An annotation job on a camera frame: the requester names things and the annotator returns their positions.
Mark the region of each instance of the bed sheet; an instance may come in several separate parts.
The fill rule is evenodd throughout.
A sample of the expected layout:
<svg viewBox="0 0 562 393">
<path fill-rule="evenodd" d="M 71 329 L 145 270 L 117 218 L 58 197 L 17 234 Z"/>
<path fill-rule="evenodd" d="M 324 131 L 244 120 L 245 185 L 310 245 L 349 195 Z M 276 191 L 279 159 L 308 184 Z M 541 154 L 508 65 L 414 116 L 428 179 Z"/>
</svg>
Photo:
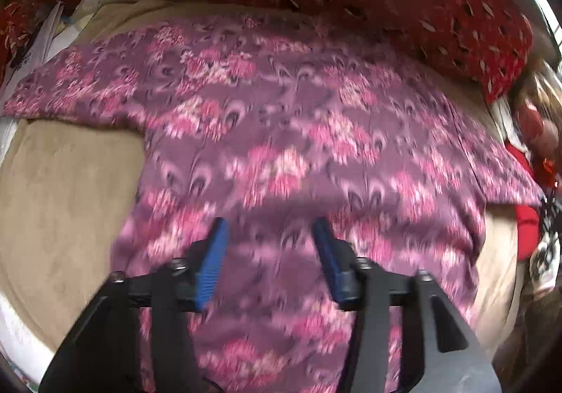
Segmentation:
<svg viewBox="0 0 562 393">
<path fill-rule="evenodd" d="M 117 11 L 126 11 L 127 8 L 129 8 L 128 18 L 126 13 L 119 17 L 117 17 L 118 15 L 115 16 L 115 13 L 117 13 Z M 88 27 L 86 27 L 80 39 L 89 39 L 95 37 L 97 35 L 94 27 L 96 24 L 97 26 L 103 25 L 105 27 L 105 29 L 103 30 L 103 34 L 111 34 L 111 30 L 108 29 L 107 25 L 111 24 L 112 23 L 111 19 L 113 19 L 113 26 L 114 26 L 113 32 L 115 33 L 122 32 L 128 27 L 130 27 L 129 29 L 136 28 L 141 24 L 143 20 L 144 23 L 146 23 L 147 21 L 151 22 L 159 18 L 161 19 L 166 15 L 170 16 L 170 12 L 171 12 L 170 8 L 172 11 L 175 11 L 175 13 L 178 13 L 179 10 L 179 13 L 186 14 L 186 11 L 191 10 L 192 12 L 195 11 L 195 13 L 200 14 L 202 10 L 208 9 L 209 6 L 208 5 L 194 6 L 193 4 L 177 5 L 177 4 L 170 4 L 169 2 L 161 2 L 156 0 L 144 0 L 139 2 L 139 4 L 137 5 L 129 5 L 129 6 L 124 5 L 122 7 L 115 6 L 115 5 L 107 6 L 96 17 L 94 17 L 94 19 L 92 19 L 91 23 L 88 25 Z M 102 14 L 103 11 L 106 11 L 106 13 L 108 13 L 109 15 L 104 16 Z M 459 100 L 463 100 L 464 98 L 465 110 L 470 111 L 473 115 L 476 116 L 476 118 L 480 117 L 479 121 L 482 122 L 484 125 L 486 125 L 487 128 L 491 127 L 491 132 L 494 131 L 494 124 L 493 122 L 491 122 L 489 115 L 487 115 L 487 111 L 484 109 L 482 97 L 478 90 L 472 91 L 472 93 L 475 94 L 475 96 L 473 96 L 471 99 L 466 99 L 467 97 L 463 95 L 466 93 L 465 88 L 459 88 L 458 86 L 455 86 L 455 84 L 451 82 L 447 82 L 446 80 L 443 80 L 443 85 L 441 88 L 451 99 L 453 99 L 457 103 L 459 102 Z M 53 138 L 54 136 L 60 137 L 61 136 L 60 133 L 64 133 L 63 134 L 64 137 L 65 135 L 68 134 L 68 131 L 65 133 L 66 130 L 78 130 L 80 133 L 77 133 L 77 136 L 75 136 L 74 139 L 70 140 L 66 144 L 64 144 L 63 142 L 62 144 L 63 148 L 67 148 L 67 149 L 70 148 L 70 150 L 73 150 L 74 152 L 76 152 L 77 150 L 80 151 L 80 147 L 82 148 L 88 147 L 88 149 L 91 151 L 96 150 L 96 148 L 90 147 L 91 146 L 90 141 L 86 141 L 86 142 L 83 141 L 84 132 L 82 131 L 83 129 L 80 129 L 80 127 L 58 124 L 58 123 L 47 123 L 43 121 L 38 121 L 36 122 L 36 124 L 37 125 L 33 127 L 35 133 L 34 135 L 32 135 L 32 136 L 38 135 L 35 138 L 35 144 L 44 143 L 46 140 L 48 140 L 49 138 Z M 37 138 L 41 138 L 41 135 L 44 135 L 46 133 L 45 130 L 49 128 L 52 128 L 51 132 L 47 133 L 46 136 L 43 136 L 43 139 L 41 141 L 37 141 Z M 137 145 L 134 147 L 137 148 L 138 153 L 141 153 L 141 149 L 140 149 L 141 147 L 138 138 L 136 138 L 136 140 L 137 140 Z M 127 161 L 127 159 L 120 160 L 120 163 L 123 164 L 133 163 L 135 160 L 137 160 L 137 163 L 140 163 L 141 162 L 140 156 L 137 155 L 137 158 L 134 157 L 129 158 L 129 161 Z M 38 159 L 37 157 L 35 157 L 34 161 L 44 162 L 45 157 L 43 157 L 43 159 Z M 126 174 L 127 168 L 129 167 L 125 166 L 121 172 Z M 133 182 L 133 184 L 135 183 L 136 177 L 134 176 L 134 173 L 133 176 L 130 177 L 129 179 L 131 182 Z M 119 217 L 117 217 L 117 219 L 118 220 L 116 222 L 116 225 L 118 226 L 122 223 L 123 219 L 119 219 Z M 493 219 L 494 219 L 494 215 L 490 211 L 488 211 L 486 214 L 487 229 L 491 228 L 494 225 L 493 223 L 489 222 L 489 220 L 493 220 Z M 477 316 L 478 321 L 480 322 L 480 325 L 477 326 L 477 334 L 479 335 L 481 341 L 488 349 L 492 349 L 495 346 L 496 340 L 498 338 L 498 334 L 500 333 L 498 329 L 498 322 L 501 323 L 505 321 L 504 316 L 507 315 L 507 312 L 509 310 L 509 305 L 511 304 L 510 293 L 512 293 L 514 274 L 515 274 L 515 266 L 514 263 L 512 262 L 512 259 L 514 257 L 513 252 L 515 252 L 516 250 L 516 243 L 514 243 L 512 238 L 510 237 L 511 235 L 509 233 L 512 233 L 512 231 L 510 232 L 509 230 L 513 229 L 514 224 L 515 224 L 514 219 L 510 219 L 509 216 L 506 217 L 504 214 L 504 225 L 505 225 L 504 232 L 502 232 L 501 235 L 498 235 L 497 233 L 496 235 L 494 235 L 492 234 L 492 232 L 488 233 L 487 231 L 487 242 L 484 244 L 484 246 L 501 245 L 502 249 L 505 252 L 505 255 L 502 256 L 501 258 L 505 259 L 505 264 L 502 264 L 501 267 L 498 267 L 499 263 L 496 261 L 495 267 L 489 268 L 488 270 L 483 269 L 482 261 L 487 258 L 487 255 L 485 254 L 487 249 L 483 250 L 482 256 L 479 259 L 480 264 L 477 264 L 477 268 L 479 270 L 479 273 L 481 274 L 481 285 L 482 285 L 481 288 L 479 289 L 479 294 L 477 296 L 477 303 L 481 302 L 481 304 L 477 305 L 477 307 L 475 308 L 475 314 Z M 106 233 L 106 242 L 107 240 L 110 241 L 112 237 L 113 237 L 112 235 L 107 235 Z M 101 242 L 98 243 L 97 248 L 107 249 L 107 245 L 106 247 L 103 247 L 103 242 Z M 104 255 L 107 256 L 107 250 L 104 253 L 102 252 L 97 253 L 98 257 Z M 92 257 L 91 251 L 89 252 L 88 257 L 90 258 Z M 54 333 L 52 328 L 47 330 L 45 329 L 38 330 L 38 332 L 43 335 L 42 339 L 48 340 L 49 346 L 52 347 L 53 349 L 56 348 L 58 343 L 60 343 L 66 330 L 69 329 L 70 325 L 76 318 L 77 312 L 79 312 L 81 307 L 85 305 L 85 303 L 87 302 L 89 295 L 93 291 L 95 291 L 99 282 L 103 280 L 103 277 L 105 277 L 105 272 L 107 271 L 107 269 L 101 268 L 99 271 L 100 273 L 98 276 L 92 274 L 92 277 L 89 278 L 90 284 L 87 284 L 81 291 L 79 291 L 78 294 L 76 294 L 77 290 L 72 291 L 74 293 L 74 299 L 76 299 L 77 302 L 75 302 L 71 306 L 71 312 L 68 313 L 67 318 L 63 319 L 66 325 L 66 326 L 63 325 L 64 327 L 63 329 L 59 328 L 58 330 L 54 331 Z M 489 286 L 485 285 L 487 279 L 488 279 Z M 28 301 L 27 303 L 24 304 L 24 306 L 29 306 L 29 304 L 30 303 Z M 23 310 L 22 314 L 25 315 L 28 312 L 29 309 Z M 491 322 L 495 325 L 495 329 L 492 330 L 490 329 L 491 326 L 493 326 L 491 325 Z"/>
</svg>

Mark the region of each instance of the screw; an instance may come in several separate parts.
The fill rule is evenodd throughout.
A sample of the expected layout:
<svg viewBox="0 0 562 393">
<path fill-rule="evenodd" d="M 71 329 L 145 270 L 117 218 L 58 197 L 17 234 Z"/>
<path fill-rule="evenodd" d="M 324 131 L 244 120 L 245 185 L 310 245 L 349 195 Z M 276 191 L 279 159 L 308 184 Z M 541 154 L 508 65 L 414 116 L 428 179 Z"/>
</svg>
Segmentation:
<svg viewBox="0 0 562 393">
<path fill-rule="evenodd" d="M 431 276 L 429 275 L 429 273 L 425 270 L 425 269 L 420 269 L 418 271 L 418 274 L 420 275 L 421 279 L 424 282 L 431 282 Z"/>
<path fill-rule="evenodd" d="M 187 268 L 187 264 L 185 263 L 184 258 L 174 258 L 172 261 L 170 261 L 170 263 L 168 263 L 168 266 L 176 271 Z"/>
<path fill-rule="evenodd" d="M 122 283 L 125 281 L 125 273 L 123 271 L 113 271 L 108 278 L 113 283 Z"/>
<path fill-rule="evenodd" d="M 372 269 L 371 260 L 369 258 L 358 257 L 357 266 L 359 269 Z"/>
</svg>

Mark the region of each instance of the tan fabric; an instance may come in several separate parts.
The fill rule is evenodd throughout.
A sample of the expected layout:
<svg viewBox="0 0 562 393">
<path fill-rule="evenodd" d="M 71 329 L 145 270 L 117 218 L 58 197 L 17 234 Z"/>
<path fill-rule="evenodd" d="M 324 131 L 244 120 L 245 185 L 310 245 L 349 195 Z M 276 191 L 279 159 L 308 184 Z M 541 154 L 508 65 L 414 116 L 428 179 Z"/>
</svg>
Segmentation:
<svg viewBox="0 0 562 393">
<path fill-rule="evenodd" d="M 299 16 L 297 13 L 278 9 L 265 10 L 278 16 Z M 95 38 L 128 32 L 178 16 L 204 16 L 244 11 L 264 11 L 264 9 L 238 5 L 213 5 L 201 2 L 178 3 L 166 0 L 140 0 L 135 4 L 105 5 L 92 18 L 75 42 L 84 43 Z"/>
<path fill-rule="evenodd" d="M 0 167 L 0 289 L 51 349 L 107 277 L 143 161 L 134 133 L 18 127 Z"/>
<path fill-rule="evenodd" d="M 503 333 L 507 331 L 509 334 L 515 324 L 515 320 L 508 322 L 517 266 L 515 208 L 489 206 L 485 223 L 485 243 L 476 261 L 479 284 L 473 311 L 476 335 L 491 359 Z"/>
<path fill-rule="evenodd" d="M 226 7 L 243 10 L 162 0 L 108 5 L 79 41 L 173 16 L 219 13 Z M 497 135 L 479 91 L 445 79 L 442 90 Z M 0 206 L 0 289 L 52 349 L 108 273 L 110 244 L 131 207 L 142 162 L 141 139 L 134 133 L 37 121 L 19 129 L 0 167 L 0 196 L 2 202 L 9 201 Z M 492 351 L 515 280 L 515 216 L 506 210 L 487 211 L 486 242 L 477 263 L 477 334 Z"/>
</svg>

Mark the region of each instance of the pink floral pattern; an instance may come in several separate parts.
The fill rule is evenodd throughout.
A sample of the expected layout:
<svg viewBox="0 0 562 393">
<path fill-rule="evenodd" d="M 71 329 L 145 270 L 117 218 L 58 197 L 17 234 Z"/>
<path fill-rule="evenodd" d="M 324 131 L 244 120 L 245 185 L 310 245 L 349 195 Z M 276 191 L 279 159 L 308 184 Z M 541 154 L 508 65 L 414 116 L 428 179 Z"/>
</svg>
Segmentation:
<svg viewBox="0 0 562 393">
<path fill-rule="evenodd" d="M 233 158 L 224 170 L 247 209 L 261 205 L 266 196 L 288 198 L 301 188 L 307 172 L 308 163 L 295 149 L 276 153 L 268 146 L 251 149 L 246 160 Z"/>
<path fill-rule="evenodd" d="M 429 270 L 470 321 L 485 204 L 539 203 L 540 189 L 438 81 L 328 24 L 237 14 L 65 50 L 5 110 L 140 131 L 146 161 L 112 269 L 145 274 L 225 217 L 215 297 L 189 321 L 204 375 L 229 391 L 330 393 L 353 315 L 328 295 L 315 217 L 387 270 Z M 140 320 L 151 392 L 150 312 Z M 392 309 L 388 391 L 400 351 Z"/>
</svg>

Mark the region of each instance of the white fabric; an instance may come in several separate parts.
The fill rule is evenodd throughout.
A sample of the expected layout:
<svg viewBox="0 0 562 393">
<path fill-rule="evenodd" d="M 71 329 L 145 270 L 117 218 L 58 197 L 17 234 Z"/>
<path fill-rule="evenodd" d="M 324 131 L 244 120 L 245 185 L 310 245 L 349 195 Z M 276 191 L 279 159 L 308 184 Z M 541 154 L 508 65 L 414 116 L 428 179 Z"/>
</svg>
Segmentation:
<svg viewBox="0 0 562 393">
<path fill-rule="evenodd" d="M 18 128 L 18 121 L 8 117 L 0 117 L 0 165 L 6 156 L 9 144 Z"/>
<path fill-rule="evenodd" d="M 40 383 L 54 353 L 24 325 L 1 293 L 0 341 L 9 360 L 35 384 Z"/>
<path fill-rule="evenodd" d="M 78 38 L 80 32 L 84 30 L 84 27 L 88 25 L 88 22 L 93 16 L 93 13 L 84 16 L 75 24 L 69 25 L 61 33 L 54 37 L 51 46 L 49 47 L 49 53 L 47 54 L 47 59 L 45 61 L 48 62 L 51 58 L 55 57 L 55 55 L 61 52 L 61 50 L 66 49 L 68 46 L 70 46 L 70 44 L 72 44 L 72 42 L 76 38 Z"/>
<path fill-rule="evenodd" d="M 499 97 L 494 103 L 490 104 L 490 113 L 502 141 L 508 140 L 513 147 L 524 153 L 527 160 L 530 161 L 530 150 L 523 141 L 521 141 L 515 129 L 507 95 Z"/>
</svg>

